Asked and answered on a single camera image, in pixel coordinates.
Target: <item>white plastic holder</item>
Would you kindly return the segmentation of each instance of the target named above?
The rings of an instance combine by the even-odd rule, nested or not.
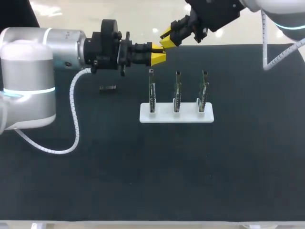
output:
[[[156,103],[155,112],[150,112],[150,104],[141,104],[141,123],[212,123],[214,122],[211,103],[205,104],[204,112],[199,112],[198,100],[196,103],[181,103],[180,112],[174,111],[173,103]]]

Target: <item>dark gray mat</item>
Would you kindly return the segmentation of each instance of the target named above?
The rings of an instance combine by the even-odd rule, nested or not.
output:
[[[271,45],[275,57],[287,45]],[[184,102],[209,72],[212,124],[141,124],[148,68],[101,71],[76,89],[81,142],[53,156],[14,132],[0,137],[1,220],[305,221],[305,65],[297,52],[269,72],[261,45],[181,47],[155,68],[157,100]],[[57,72],[57,119],[25,131],[66,149],[74,141],[69,86]],[[118,86],[99,94],[100,85]]]

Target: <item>small black component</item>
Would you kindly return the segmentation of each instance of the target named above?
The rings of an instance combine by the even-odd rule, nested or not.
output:
[[[103,92],[114,92],[116,91],[116,85],[112,85],[112,86],[100,86],[100,93]]]
[[[156,108],[156,83],[153,69],[149,70],[149,105],[150,112],[154,113]]]
[[[198,107],[199,112],[204,112],[206,99],[208,96],[207,89],[208,89],[208,72],[203,71],[201,83],[200,83],[200,92],[199,92],[199,100],[198,100]]]
[[[180,71],[176,71],[176,84],[175,84],[175,112],[180,111],[181,104],[181,73]]]

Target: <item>floor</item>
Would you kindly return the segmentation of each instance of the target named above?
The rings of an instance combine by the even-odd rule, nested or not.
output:
[[[87,37],[99,31],[103,19],[116,19],[119,30],[130,31],[133,43],[159,42],[160,34],[173,20],[189,14],[190,6],[185,0],[32,0],[41,27],[83,30]],[[269,20],[269,43],[290,43],[283,33]],[[210,33],[200,45],[253,44],[262,43],[262,23],[260,13],[244,10],[240,19],[215,33]],[[197,45],[192,37],[183,45]],[[12,229],[30,228],[32,222],[8,222]],[[99,228],[142,228],[138,226],[101,226],[91,223],[65,223],[48,225],[48,229],[99,229]],[[239,226],[146,226],[145,228],[175,229],[238,229]]]

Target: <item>white spiral cable wrap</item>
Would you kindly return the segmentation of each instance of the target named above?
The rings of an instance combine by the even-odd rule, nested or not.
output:
[[[8,108],[5,103],[3,92],[0,92],[0,97],[2,97],[2,100],[3,100],[3,102],[0,103],[0,105],[2,106],[2,118],[0,121],[0,135],[1,135],[5,130],[6,122],[8,120]]]
[[[305,39],[300,40],[299,42],[293,44],[288,49],[286,49],[284,52],[279,54],[277,57],[275,57],[270,63],[268,63],[268,38],[267,38],[267,20],[266,20],[266,14],[262,12],[262,23],[263,23],[263,67],[264,70],[268,71],[271,68],[273,68],[276,64],[278,64],[280,61],[282,61],[284,58],[286,58],[288,55],[292,54],[294,51],[298,50],[302,46],[305,45]]]
[[[70,86],[70,106],[71,106],[71,111],[72,111],[72,116],[73,116],[73,121],[74,121],[74,126],[75,126],[75,141],[74,144],[66,150],[51,150],[51,149],[47,149],[45,147],[40,146],[39,144],[33,142],[31,139],[29,139],[29,137],[27,137],[21,130],[17,129],[15,130],[21,137],[23,137],[28,143],[30,143],[32,146],[34,146],[35,148],[44,151],[46,153],[50,153],[50,154],[67,154],[72,152],[78,145],[79,141],[80,141],[80,130],[78,127],[78,120],[77,120],[77,115],[76,115],[76,111],[75,111],[75,104],[74,104],[74,87],[76,85],[77,80],[84,74],[87,73],[91,73],[90,68],[86,68],[83,69],[81,71],[79,71],[75,77],[73,78],[72,82],[71,82],[71,86]]]

